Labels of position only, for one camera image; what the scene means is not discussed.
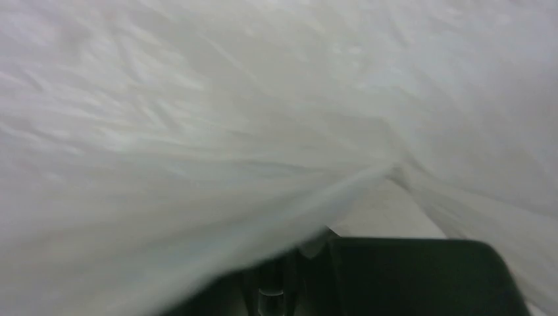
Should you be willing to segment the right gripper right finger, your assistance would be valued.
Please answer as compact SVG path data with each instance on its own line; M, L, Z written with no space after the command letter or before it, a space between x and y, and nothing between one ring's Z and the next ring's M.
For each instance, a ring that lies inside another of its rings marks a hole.
M329 315L528 315L510 270L474 240L334 235Z

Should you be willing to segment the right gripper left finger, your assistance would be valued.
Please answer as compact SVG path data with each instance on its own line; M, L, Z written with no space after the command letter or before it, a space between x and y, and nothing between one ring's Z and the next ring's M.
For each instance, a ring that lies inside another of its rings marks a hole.
M304 315L298 249L216 279L164 315Z

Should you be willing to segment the white plastic bag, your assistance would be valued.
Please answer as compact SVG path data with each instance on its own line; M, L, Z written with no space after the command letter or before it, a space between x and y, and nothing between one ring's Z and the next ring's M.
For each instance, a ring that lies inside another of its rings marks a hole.
M357 209L557 314L556 1L1 2L2 315L152 315Z

